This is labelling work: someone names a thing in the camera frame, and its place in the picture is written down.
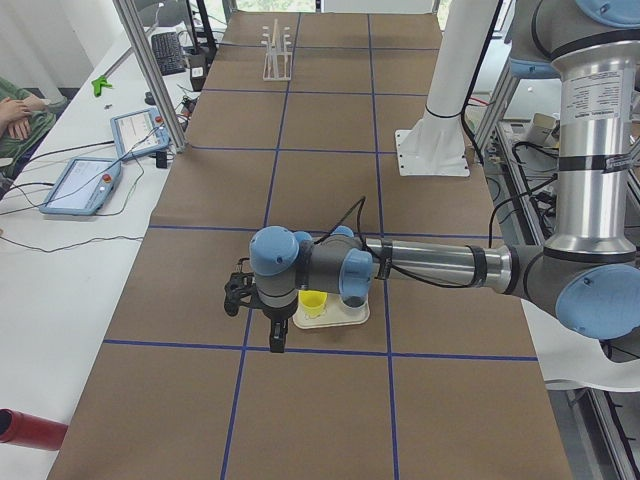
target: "blue-framed tablet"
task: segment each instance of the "blue-framed tablet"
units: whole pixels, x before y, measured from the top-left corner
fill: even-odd
[[[121,164],[113,158],[71,159],[39,210],[46,214],[93,215],[118,182]]]
[[[118,158],[122,161],[143,157],[169,146],[169,134],[156,107],[113,117],[111,130]]]

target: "red can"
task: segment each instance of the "red can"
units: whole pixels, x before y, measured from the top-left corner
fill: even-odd
[[[0,443],[60,450],[67,425],[15,410],[0,410]]]

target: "black keyboard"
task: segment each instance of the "black keyboard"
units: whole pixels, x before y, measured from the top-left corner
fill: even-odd
[[[184,63],[182,63],[182,47],[176,32],[152,35],[151,50],[153,50],[153,56],[156,57],[162,75],[185,71]]]

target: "white desk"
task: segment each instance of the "white desk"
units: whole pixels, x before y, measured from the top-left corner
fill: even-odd
[[[91,80],[128,46],[124,35],[115,42],[37,154],[112,140],[110,118],[147,107],[144,93],[149,88],[134,55],[109,77],[115,88],[104,89],[100,98],[93,96]],[[190,88],[189,73],[164,78],[177,105],[183,96],[178,85]],[[80,154],[116,158],[112,146],[47,156],[29,164],[16,183],[54,182],[67,160]],[[150,158],[140,163],[144,176],[118,216],[54,219],[34,208],[0,215],[0,228],[11,240],[47,249],[94,237],[142,237],[168,171],[157,169]],[[123,166],[120,185],[100,213],[120,210],[139,173],[133,161]],[[46,194],[40,187],[25,191],[33,192],[29,197],[36,204]],[[24,196],[12,191],[0,202],[0,214],[26,206]],[[70,421],[139,246],[115,240],[44,254],[0,241],[0,408]],[[0,445],[0,477],[44,480],[56,455]]]

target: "yellow object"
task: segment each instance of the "yellow object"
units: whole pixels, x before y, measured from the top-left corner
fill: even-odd
[[[324,306],[327,303],[327,292],[300,290],[298,300],[304,313],[309,318],[315,318],[324,313]]]

